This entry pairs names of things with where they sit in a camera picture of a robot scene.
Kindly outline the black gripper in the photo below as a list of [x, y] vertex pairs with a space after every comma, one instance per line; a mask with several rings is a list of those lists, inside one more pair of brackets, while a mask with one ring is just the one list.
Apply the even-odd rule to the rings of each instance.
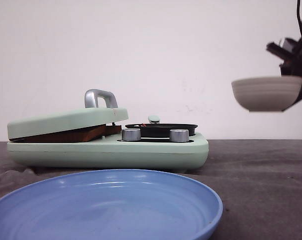
[[284, 61], [280, 64], [281, 75], [290, 76], [292, 79], [290, 91], [295, 96], [294, 102], [290, 105], [292, 107], [302, 100], [302, 39], [296, 42], [291, 51], [274, 42], [268, 43], [266, 50]]

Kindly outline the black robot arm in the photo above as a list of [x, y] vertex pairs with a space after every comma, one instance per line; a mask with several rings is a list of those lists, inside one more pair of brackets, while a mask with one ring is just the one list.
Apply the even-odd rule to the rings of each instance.
[[[299, 26], [302, 29], [302, 19], [298, 17]], [[283, 60], [280, 64], [281, 76], [297, 76], [302, 78], [302, 38], [298, 41], [292, 38], [285, 38], [284, 44], [279, 46], [270, 42], [266, 50]], [[302, 100], [302, 85], [294, 105]]]

